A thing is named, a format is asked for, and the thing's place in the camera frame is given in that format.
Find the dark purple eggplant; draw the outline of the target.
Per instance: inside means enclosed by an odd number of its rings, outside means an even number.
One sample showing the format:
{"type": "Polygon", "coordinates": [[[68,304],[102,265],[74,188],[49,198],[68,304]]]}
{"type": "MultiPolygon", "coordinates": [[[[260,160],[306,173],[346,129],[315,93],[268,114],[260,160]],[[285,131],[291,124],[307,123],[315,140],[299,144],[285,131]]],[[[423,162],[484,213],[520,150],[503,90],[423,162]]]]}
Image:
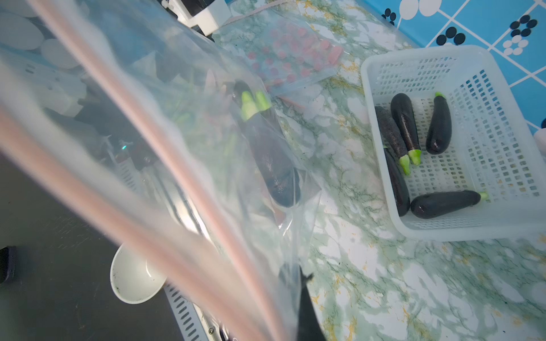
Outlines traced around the dark purple eggplant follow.
{"type": "Polygon", "coordinates": [[[235,81],[232,97],[240,108],[239,127],[270,196],[282,207],[294,206],[301,198],[299,173],[288,156],[289,147],[270,101],[243,80],[235,81]]]}

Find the clear pink-dotted zip bag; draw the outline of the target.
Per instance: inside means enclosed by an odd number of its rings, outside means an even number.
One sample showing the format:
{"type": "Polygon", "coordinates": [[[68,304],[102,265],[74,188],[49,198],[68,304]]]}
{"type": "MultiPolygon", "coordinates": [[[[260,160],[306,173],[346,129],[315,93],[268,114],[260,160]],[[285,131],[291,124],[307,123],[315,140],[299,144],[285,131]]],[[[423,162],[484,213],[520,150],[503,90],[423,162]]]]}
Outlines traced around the clear pink-dotted zip bag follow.
{"type": "MultiPolygon", "coordinates": [[[[165,42],[154,40],[155,35],[167,34],[171,28],[182,30],[173,13],[161,8],[158,1],[79,1],[78,4],[82,6],[81,14],[97,21],[98,26],[106,31],[120,62],[137,63],[156,52],[158,55],[152,63],[154,71],[148,75],[150,81],[174,90],[177,87],[174,78],[189,79],[189,61],[165,42]]],[[[27,1],[2,1],[1,12],[25,19],[37,30],[35,34],[25,37],[24,28],[17,28],[6,18],[1,20],[1,25],[7,29],[5,37],[11,39],[10,42],[1,42],[1,50],[15,54],[18,59],[33,60],[38,54],[39,45],[47,38],[55,38],[48,24],[27,1]]],[[[88,93],[85,97],[73,98],[78,103],[78,111],[46,107],[45,111],[51,119],[100,163],[106,162],[105,148],[111,144],[112,152],[129,156],[138,171],[159,163],[162,175],[176,178],[173,167],[157,155],[139,129],[126,118],[95,79],[82,75],[80,81],[86,85],[88,93]]],[[[265,175],[265,180],[277,204],[290,207],[300,199],[297,169],[287,166],[281,170],[277,159],[260,159],[258,166],[260,169],[272,169],[265,175]]]]}

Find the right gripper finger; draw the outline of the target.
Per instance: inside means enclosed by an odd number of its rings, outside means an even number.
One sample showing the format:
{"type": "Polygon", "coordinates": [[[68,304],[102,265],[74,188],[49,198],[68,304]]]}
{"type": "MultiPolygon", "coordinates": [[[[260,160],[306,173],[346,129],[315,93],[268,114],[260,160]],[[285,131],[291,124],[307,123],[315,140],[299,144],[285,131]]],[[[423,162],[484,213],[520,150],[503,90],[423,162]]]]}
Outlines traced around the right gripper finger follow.
{"type": "Polygon", "coordinates": [[[301,295],[298,319],[297,341],[326,341],[325,335],[319,325],[317,315],[311,301],[307,283],[314,277],[313,274],[306,276],[302,270],[301,274],[301,295]]]}

